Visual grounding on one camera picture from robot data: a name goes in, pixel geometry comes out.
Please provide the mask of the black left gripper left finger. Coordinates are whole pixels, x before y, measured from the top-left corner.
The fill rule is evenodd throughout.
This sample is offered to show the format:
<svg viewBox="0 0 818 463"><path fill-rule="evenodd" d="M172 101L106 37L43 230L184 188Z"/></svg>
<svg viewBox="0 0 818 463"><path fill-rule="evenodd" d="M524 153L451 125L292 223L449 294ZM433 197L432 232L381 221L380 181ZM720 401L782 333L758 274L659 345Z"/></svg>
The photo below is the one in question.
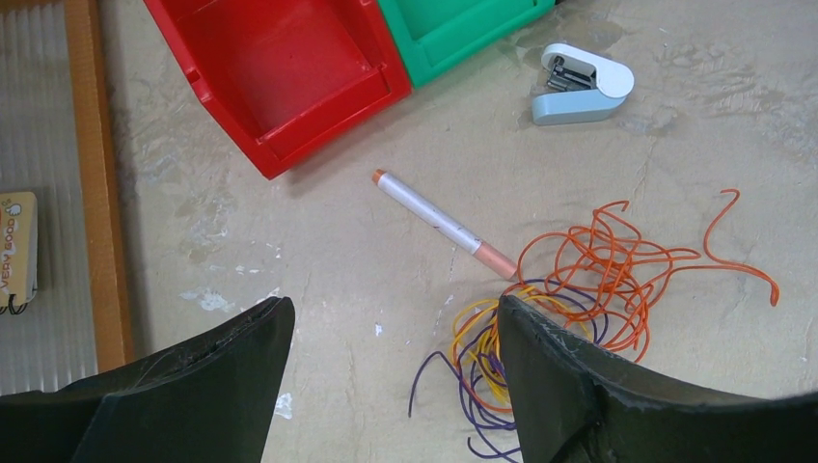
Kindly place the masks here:
<svg viewBox="0 0 818 463"><path fill-rule="evenodd" d="M258 462L294 331L287 298L51 393L1 399L5 462Z"/></svg>

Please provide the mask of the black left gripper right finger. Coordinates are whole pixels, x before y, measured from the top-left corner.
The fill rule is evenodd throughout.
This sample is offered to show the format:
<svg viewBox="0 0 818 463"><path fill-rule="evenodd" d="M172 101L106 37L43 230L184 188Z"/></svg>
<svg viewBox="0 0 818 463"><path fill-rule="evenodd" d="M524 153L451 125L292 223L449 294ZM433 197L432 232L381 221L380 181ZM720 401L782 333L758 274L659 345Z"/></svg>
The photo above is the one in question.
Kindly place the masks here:
<svg viewBox="0 0 818 463"><path fill-rule="evenodd" d="M504 296L501 361L527 462L813 462L817 396L761 399L621 358Z"/></svg>

